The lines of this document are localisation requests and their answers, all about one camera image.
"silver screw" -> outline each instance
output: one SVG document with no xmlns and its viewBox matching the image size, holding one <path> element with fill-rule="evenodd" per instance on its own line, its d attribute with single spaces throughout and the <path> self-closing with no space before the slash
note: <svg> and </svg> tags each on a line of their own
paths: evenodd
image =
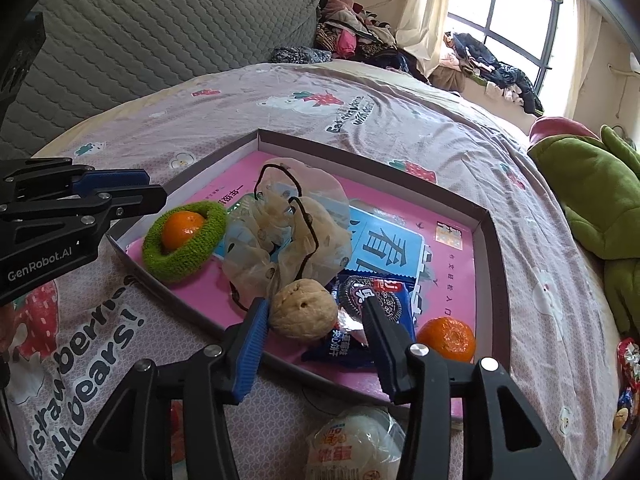
<svg viewBox="0 0 640 480">
<path fill-rule="evenodd" d="M 218 345 L 209 345 L 204 348 L 204 355 L 207 357 L 218 357 L 222 355 L 222 348 Z"/>
<path fill-rule="evenodd" d="M 480 366 L 488 372 L 495 372 L 498 369 L 499 364 L 493 357 L 484 357 L 480 361 Z"/>
<path fill-rule="evenodd" d="M 427 345 L 423 345 L 422 343 L 414 343 L 409 346 L 409 351 L 413 355 L 424 357 L 429 353 L 429 347 Z"/>
<path fill-rule="evenodd" d="M 153 363 L 154 362 L 151 359 L 140 359 L 140 361 L 137 361 L 136 364 L 133 365 L 133 367 L 139 372 L 146 372 L 147 370 L 149 370 L 149 368 L 151 368 Z"/>
</svg>

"green scrunchie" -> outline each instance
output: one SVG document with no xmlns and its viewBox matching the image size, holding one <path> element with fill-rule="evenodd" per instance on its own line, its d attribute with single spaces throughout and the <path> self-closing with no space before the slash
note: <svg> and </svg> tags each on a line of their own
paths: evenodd
<svg viewBox="0 0 640 480">
<path fill-rule="evenodd" d="M 191 211 L 205 218 L 193 238 L 172 253 L 162 254 L 162 229 L 167 219 L 178 211 Z M 154 222 L 142 244 L 146 270 L 164 283 L 180 282 L 200 269 L 225 235 L 226 210 L 218 202 L 203 200 L 171 209 Z"/>
</svg>

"orange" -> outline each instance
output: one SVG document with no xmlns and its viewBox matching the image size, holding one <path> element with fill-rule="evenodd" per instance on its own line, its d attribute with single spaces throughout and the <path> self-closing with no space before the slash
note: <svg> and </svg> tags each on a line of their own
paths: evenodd
<svg viewBox="0 0 640 480">
<path fill-rule="evenodd" d="M 175 251 L 193 238 L 204 225 L 204 216 L 191 211 L 178 211 L 169 216 L 162 228 L 162 246 Z"/>
<path fill-rule="evenodd" d="M 451 317 L 429 320 L 418 330 L 416 340 L 454 361 L 468 363 L 476 352 L 476 338 L 471 327 Z"/>
</svg>

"beige curtain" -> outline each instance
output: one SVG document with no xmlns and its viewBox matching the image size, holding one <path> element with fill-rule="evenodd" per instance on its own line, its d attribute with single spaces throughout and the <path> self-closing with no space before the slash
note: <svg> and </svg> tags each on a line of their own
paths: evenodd
<svg viewBox="0 0 640 480">
<path fill-rule="evenodd" d="M 602 23 L 602 16 L 587 0 L 574 0 L 574 14 L 577 22 L 574 72 L 564 110 L 564 116 L 569 119 L 574 116 L 580 88 L 593 61 Z"/>
<path fill-rule="evenodd" d="M 418 59 L 425 77 L 438 66 L 449 0 L 406 0 L 396 41 Z"/>
</svg>

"quilted fabric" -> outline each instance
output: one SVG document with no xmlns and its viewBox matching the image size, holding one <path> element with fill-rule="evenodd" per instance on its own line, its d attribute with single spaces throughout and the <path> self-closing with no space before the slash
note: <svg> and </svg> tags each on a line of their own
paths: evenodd
<svg viewBox="0 0 640 480">
<path fill-rule="evenodd" d="M 40 0 L 47 40 L 7 111 L 0 159 L 195 76 L 313 46 L 318 0 Z"/>
</svg>

